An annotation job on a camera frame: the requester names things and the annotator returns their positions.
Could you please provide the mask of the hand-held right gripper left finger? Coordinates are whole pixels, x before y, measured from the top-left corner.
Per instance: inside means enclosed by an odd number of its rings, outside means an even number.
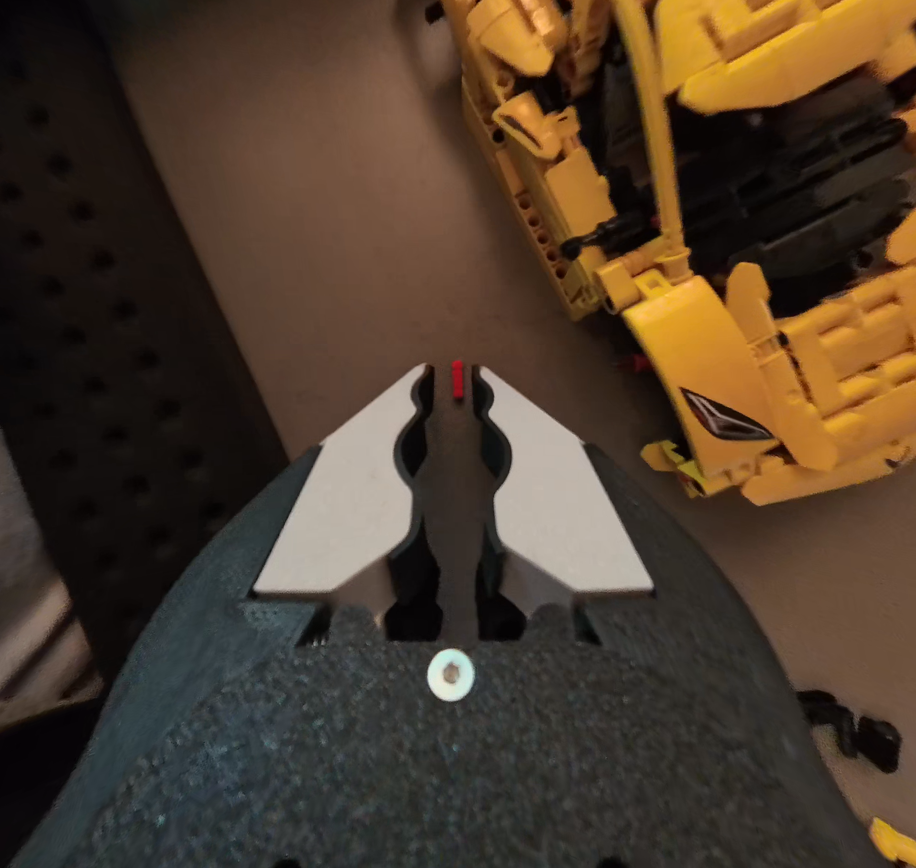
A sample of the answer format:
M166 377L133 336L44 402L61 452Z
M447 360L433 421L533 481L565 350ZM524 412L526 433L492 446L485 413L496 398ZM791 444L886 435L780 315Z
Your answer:
M419 525L403 439L429 415L434 370L413 366L319 445L253 584L258 599L395 603L391 563Z

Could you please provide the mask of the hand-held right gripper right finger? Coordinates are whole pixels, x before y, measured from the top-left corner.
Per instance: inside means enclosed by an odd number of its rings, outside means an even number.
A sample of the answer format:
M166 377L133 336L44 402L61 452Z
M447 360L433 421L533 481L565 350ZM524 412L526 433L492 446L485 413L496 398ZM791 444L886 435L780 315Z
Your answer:
M484 592L513 605L649 596L655 585L585 442L485 366L473 370L482 455L495 479Z

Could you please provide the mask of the yellow brick car model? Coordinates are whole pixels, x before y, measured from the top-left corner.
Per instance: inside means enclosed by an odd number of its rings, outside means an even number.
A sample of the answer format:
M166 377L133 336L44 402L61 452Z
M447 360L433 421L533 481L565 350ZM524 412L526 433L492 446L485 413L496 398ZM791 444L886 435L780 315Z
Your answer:
M571 318L622 318L692 496L914 460L915 0L437 0Z

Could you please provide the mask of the grey desk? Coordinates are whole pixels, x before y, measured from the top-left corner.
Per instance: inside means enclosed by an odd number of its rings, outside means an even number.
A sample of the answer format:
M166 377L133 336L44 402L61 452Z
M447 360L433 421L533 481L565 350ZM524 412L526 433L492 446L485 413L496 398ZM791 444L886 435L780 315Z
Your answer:
M481 363L599 446L739 590L799 689L893 723L899 770L817 744L863 821L914 837L914 464L757 507L687 497L638 452L676 429L612 330L572 322L460 101L427 0L113 0L114 59L169 198L288 455L409 368L436 368L428 534L442 637L476 638L485 490L480 429L452 399Z

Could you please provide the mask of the dark perforated panel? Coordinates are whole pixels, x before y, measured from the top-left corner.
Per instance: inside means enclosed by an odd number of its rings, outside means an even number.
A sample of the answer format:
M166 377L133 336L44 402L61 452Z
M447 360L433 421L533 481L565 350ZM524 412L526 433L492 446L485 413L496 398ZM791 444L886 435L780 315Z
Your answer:
M110 683L286 466L85 0L2 0L2 434Z

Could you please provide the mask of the beige trousers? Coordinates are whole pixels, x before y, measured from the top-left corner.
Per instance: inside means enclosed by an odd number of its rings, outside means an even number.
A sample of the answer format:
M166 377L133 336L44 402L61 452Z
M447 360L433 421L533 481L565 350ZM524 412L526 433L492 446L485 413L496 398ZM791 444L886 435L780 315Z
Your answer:
M1 440L1 730L88 702L104 683Z

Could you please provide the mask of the small yellow brick piece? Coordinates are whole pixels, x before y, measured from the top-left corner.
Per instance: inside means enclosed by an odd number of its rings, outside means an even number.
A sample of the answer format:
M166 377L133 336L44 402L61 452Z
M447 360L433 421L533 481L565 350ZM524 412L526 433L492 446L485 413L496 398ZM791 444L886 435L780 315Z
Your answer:
M915 839L899 832L881 818L872 818L868 827L868 836L887 862L897 867L916 866Z

